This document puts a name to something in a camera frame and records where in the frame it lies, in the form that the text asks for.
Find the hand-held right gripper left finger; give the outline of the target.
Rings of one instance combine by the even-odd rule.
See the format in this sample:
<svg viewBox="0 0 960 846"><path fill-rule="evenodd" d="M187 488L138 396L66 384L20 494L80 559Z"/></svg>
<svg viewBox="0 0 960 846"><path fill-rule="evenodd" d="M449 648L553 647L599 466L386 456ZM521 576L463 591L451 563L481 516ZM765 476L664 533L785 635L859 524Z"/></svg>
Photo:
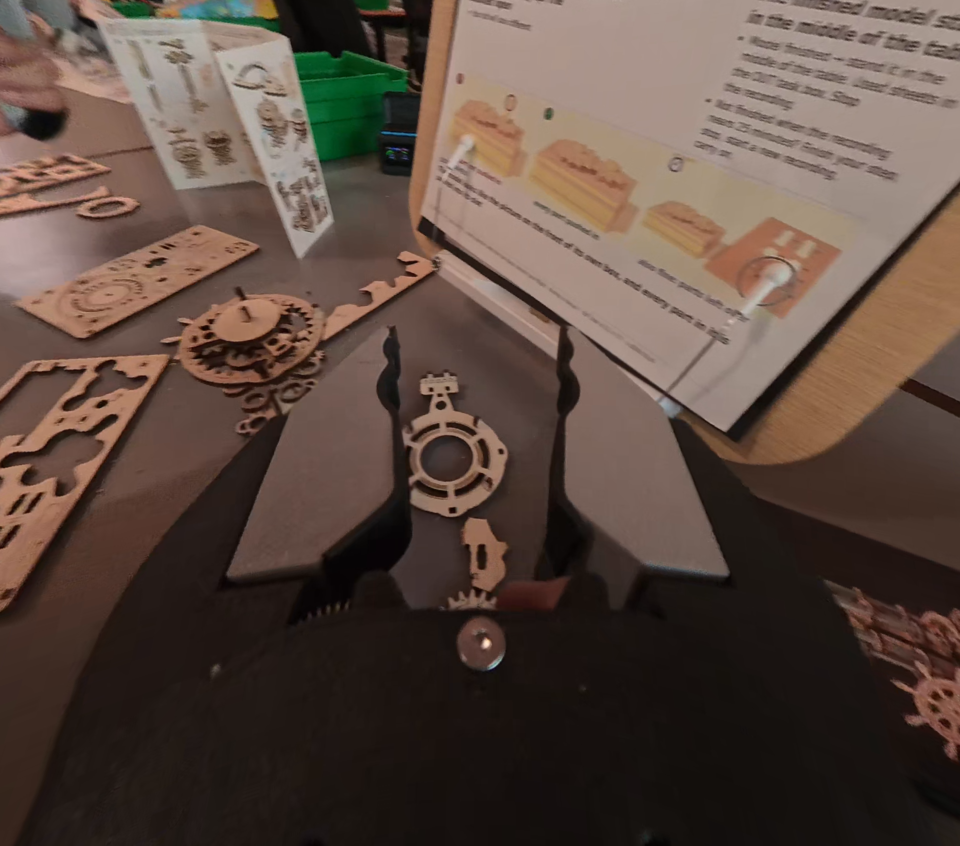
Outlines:
<svg viewBox="0 0 960 846"><path fill-rule="evenodd" d="M412 517L401 344L381 327L288 415L226 570L234 583L390 571Z"/></svg>

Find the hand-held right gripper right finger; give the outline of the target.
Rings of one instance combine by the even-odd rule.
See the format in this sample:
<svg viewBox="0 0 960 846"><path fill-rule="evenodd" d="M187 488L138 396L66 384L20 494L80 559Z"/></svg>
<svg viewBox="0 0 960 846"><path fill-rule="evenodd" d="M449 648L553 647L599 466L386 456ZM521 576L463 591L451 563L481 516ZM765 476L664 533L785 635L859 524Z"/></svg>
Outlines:
<svg viewBox="0 0 960 846"><path fill-rule="evenodd" d="M730 569L664 409L573 326L557 352L557 424L538 579L589 572L707 583Z"/></svg>

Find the wooden ring part with stem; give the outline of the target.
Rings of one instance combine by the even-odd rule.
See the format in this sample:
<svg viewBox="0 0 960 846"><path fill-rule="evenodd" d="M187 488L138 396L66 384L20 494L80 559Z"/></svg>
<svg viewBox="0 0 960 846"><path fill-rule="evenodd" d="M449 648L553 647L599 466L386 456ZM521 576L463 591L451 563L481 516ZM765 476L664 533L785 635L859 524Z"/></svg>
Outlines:
<svg viewBox="0 0 960 846"><path fill-rule="evenodd" d="M485 420L455 408L453 398L459 390L454 373L426 373L419 393L429 401L427 410L402 432L411 504L450 519L485 504L498 490L509 460L506 444ZM456 475L431 471L432 454L451 444L462 449L462 470Z"/></svg>

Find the wooden gear assembly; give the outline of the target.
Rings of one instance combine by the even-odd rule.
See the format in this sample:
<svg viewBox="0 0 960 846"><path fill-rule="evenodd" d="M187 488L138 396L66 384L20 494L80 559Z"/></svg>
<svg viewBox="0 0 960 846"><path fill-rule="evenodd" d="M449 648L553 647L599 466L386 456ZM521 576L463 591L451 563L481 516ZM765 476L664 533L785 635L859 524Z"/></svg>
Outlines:
<svg viewBox="0 0 960 846"><path fill-rule="evenodd" d="M164 342L189 376L239 404L241 436L287 414L318 384L330 316L308 300L239 289L181 324Z"/></svg>

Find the assembly instruction leaflet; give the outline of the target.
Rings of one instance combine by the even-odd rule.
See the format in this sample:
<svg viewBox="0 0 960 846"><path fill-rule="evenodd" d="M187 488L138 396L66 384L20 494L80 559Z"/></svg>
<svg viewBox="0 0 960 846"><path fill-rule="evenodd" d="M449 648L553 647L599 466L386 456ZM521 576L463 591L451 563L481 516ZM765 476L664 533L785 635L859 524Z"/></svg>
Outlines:
<svg viewBox="0 0 960 846"><path fill-rule="evenodd" d="M334 220L288 38L174 18L99 31L174 189L263 185L302 260Z"/></svg>

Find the person's left hand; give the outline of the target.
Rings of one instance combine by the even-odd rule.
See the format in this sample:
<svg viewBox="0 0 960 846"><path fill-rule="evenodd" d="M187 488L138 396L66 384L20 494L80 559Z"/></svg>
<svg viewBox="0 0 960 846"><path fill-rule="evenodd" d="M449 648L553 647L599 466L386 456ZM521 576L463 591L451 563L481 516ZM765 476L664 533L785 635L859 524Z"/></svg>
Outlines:
<svg viewBox="0 0 960 846"><path fill-rule="evenodd" d="M1 32L1 135L22 134L44 142L61 132L68 118L60 72L31 38Z"/></svg>

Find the small slotted wooden piece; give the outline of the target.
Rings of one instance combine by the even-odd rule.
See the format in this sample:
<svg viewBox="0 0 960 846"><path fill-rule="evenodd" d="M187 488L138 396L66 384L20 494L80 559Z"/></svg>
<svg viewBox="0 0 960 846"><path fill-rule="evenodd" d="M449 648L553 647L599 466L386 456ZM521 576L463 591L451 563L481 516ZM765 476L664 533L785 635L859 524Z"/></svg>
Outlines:
<svg viewBox="0 0 960 846"><path fill-rule="evenodd" d="M461 541L469 555L471 587L492 593L506 576L505 556L509 545L498 539L485 518L476 516L464 521Z"/></svg>

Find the wooden wave-edged strip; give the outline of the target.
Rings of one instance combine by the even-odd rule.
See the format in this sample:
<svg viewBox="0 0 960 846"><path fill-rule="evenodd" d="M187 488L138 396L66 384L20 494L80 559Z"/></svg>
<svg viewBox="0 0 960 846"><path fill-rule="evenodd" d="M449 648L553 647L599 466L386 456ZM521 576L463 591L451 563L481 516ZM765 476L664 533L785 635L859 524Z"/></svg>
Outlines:
<svg viewBox="0 0 960 846"><path fill-rule="evenodd" d="M361 288L365 302L339 304L326 316L320 342L326 343L360 320L388 305L404 292L437 271L437 263L414 252L400 252L396 260L403 265L403 272L390 280L379 279Z"/></svg>

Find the colourful printed box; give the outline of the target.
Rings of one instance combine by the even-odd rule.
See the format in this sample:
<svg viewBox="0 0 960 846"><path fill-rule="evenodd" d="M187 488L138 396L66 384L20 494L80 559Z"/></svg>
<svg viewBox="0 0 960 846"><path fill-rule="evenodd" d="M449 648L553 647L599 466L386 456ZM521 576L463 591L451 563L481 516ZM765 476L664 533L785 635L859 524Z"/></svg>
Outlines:
<svg viewBox="0 0 960 846"><path fill-rule="evenodd" d="M159 19L200 20L279 27L274 0L181 0L156 10Z"/></svg>

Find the wooden sheet with large cutouts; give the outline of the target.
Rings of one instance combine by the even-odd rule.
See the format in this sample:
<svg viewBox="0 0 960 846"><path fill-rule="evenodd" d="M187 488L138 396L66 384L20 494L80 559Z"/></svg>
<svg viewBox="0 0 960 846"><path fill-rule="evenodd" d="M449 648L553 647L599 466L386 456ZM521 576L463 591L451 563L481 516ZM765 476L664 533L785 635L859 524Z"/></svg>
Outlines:
<svg viewBox="0 0 960 846"><path fill-rule="evenodd" d="M111 457L160 381L164 354L54 358L23 364L2 385L2 406L35 377L70 383L30 431L2 437L1 609L18 597L43 554ZM65 476L40 476L39 462L77 437L81 460Z"/></svg>

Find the instruction sheet on board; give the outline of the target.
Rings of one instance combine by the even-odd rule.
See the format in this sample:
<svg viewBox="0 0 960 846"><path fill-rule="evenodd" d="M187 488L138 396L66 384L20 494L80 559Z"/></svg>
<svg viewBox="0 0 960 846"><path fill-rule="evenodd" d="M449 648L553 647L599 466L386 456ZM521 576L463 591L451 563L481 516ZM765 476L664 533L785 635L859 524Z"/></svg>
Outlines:
<svg viewBox="0 0 960 846"><path fill-rule="evenodd" d="M425 147L436 144L459 0L434 0L426 60L417 152L409 189L409 215L420 250L437 259L442 273L459 266L468 279L482 278L536 308L534 334L550 320L566 318L498 276L422 218L430 163ZM748 465L780 465L819 456L836 446L958 336L959 193L942 204L905 240L861 292L841 310L825 339L798 358L789 382L774 389L741 433L723 432L690 411L686 421L717 456Z"/></svg>

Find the wooden sheet with circular engraving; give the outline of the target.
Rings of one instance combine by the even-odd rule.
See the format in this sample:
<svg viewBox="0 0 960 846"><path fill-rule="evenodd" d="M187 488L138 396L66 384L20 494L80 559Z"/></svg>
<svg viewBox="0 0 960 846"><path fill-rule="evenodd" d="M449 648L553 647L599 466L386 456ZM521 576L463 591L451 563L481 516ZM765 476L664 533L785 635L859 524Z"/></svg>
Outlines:
<svg viewBox="0 0 960 846"><path fill-rule="evenodd" d="M21 311L84 340L245 260L258 244L193 226L115 257L57 287L14 302Z"/></svg>

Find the dark box with wheel print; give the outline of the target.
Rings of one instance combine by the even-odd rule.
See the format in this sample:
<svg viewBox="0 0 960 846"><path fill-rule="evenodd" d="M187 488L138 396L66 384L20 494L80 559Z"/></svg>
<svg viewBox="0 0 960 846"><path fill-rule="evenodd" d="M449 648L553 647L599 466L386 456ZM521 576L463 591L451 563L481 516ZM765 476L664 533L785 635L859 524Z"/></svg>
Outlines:
<svg viewBox="0 0 960 846"><path fill-rule="evenodd" d="M910 611L860 588L825 581L870 661L896 675L889 683L909 697L901 715L909 727L936 737L942 756L958 765L959 612Z"/></svg>

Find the green plastic bin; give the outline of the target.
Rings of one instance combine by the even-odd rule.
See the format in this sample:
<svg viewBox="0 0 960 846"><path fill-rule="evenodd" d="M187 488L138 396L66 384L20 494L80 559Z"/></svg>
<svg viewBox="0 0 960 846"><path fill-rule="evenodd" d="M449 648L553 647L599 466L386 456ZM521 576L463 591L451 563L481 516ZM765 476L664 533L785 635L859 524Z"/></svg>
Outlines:
<svg viewBox="0 0 960 846"><path fill-rule="evenodd" d="M348 50L296 52L294 64L319 161L375 152L382 98L407 92L407 70Z"/></svg>

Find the black device with screen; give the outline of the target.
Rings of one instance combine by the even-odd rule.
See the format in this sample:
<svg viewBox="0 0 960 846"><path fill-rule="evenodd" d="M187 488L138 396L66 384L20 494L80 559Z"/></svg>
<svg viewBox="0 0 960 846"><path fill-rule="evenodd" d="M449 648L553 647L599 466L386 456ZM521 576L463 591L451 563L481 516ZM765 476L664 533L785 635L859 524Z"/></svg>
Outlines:
<svg viewBox="0 0 960 846"><path fill-rule="evenodd" d="M390 176L410 177L418 135L422 97L413 92L385 92L378 133L379 168Z"/></svg>

